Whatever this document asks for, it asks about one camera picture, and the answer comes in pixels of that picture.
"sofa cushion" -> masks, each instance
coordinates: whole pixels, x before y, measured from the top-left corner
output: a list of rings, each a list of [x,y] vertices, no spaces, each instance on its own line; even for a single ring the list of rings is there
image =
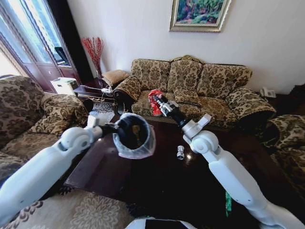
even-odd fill
[[[212,116],[209,125],[232,128],[236,124],[236,115],[222,99],[199,96],[202,115],[208,113]]]
[[[151,91],[142,91],[136,103],[132,105],[132,112],[138,115],[153,115],[153,108],[148,100]]]
[[[114,86],[126,79],[129,74],[122,70],[114,70],[102,74],[103,80],[110,86]]]
[[[24,162],[20,157],[8,155],[0,151],[0,187],[23,164]]]
[[[197,93],[201,96],[225,98],[237,87],[247,84],[252,70],[241,65],[205,64]]]
[[[84,126],[87,123],[88,111],[86,110],[82,101],[74,95],[57,94],[45,100],[45,102],[42,104],[44,111],[52,106],[73,109],[74,115],[72,120],[74,125]]]
[[[60,119],[50,115],[44,115],[34,126],[29,129],[29,133],[43,133],[62,135],[71,125],[72,119]]]
[[[139,79],[142,91],[159,89],[165,92],[169,72],[167,61],[137,59],[132,62],[131,75]]]
[[[8,155],[18,156],[26,162],[42,149],[53,145],[58,139],[56,135],[25,132],[8,142],[1,151]]]
[[[165,97],[168,100],[175,101],[175,95],[174,93],[166,93]],[[177,103],[180,107],[180,111],[186,115],[186,117],[193,119],[194,121],[198,121],[202,114],[200,112],[200,108],[195,105],[191,104],[183,104],[183,103]]]
[[[42,88],[29,77],[0,78],[0,148],[41,117]]]
[[[45,108],[45,113],[48,116],[59,118],[62,120],[71,120],[73,118],[75,107],[67,106],[48,106]]]
[[[174,91],[175,101],[177,103],[192,104],[201,107],[201,102],[195,91],[177,89]]]
[[[177,89],[196,91],[202,64],[191,60],[180,60],[171,63],[167,92]]]
[[[153,115],[153,108],[148,100],[148,94],[150,91],[142,91],[138,101],[132,105],[132,112],[138,115],[144,116],[152,116]],[[174,101],[173,93],[164,93],[168,100]],[[182,104],[178,103],[180,110],[188,117],[195,120],[198,120],[200,115],[200,110],[195,105],[190,104]]]

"red package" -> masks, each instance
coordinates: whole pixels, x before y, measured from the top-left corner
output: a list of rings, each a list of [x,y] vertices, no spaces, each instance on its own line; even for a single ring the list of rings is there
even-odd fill
[[[153,112],[152,112],[153,116],[160,116],[162,114],[159,109],[160,105],[153,99],[153,95],[156,95],[159,97],[162,95],[162,92],[157,89],[154,89],[154,90],[151,90],[151,92],[148,94],[149,101],[153,108]]]

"floral sofa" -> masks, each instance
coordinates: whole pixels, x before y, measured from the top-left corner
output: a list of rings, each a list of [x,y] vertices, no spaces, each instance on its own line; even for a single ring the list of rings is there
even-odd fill
[[[208,113],[210,125],[232,128],[241,120],[267,120],[275,114],[270,104],[244,87],[251,76],[246,66],[204,64],[188,55],[172,61],[138,59],[113,95],[125,111],[147,116],[153,114],[148,93],[159,89],[187,117],[199,120]]]
[[[29,77],[0,77],[0,186],[65,129],[83,126],[88,112],[72,95],[46,95]]]
[[[305,116],[286,114],[269,120],[263,145],[305,203]]]

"telephone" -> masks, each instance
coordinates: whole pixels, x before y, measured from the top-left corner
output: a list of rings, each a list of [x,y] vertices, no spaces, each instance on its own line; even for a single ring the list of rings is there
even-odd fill
[[[268,98],[276,98],[276,94],[275,94],[275,91],[273,90],[268,90],[266,87],[263,87],[259,94],[262,96],[262,97],[268,97]]]

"framed painting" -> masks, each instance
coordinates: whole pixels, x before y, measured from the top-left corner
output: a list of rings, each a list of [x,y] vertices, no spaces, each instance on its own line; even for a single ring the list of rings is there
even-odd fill
[[[220,32],[232,0],[173,0],[170,31]]]

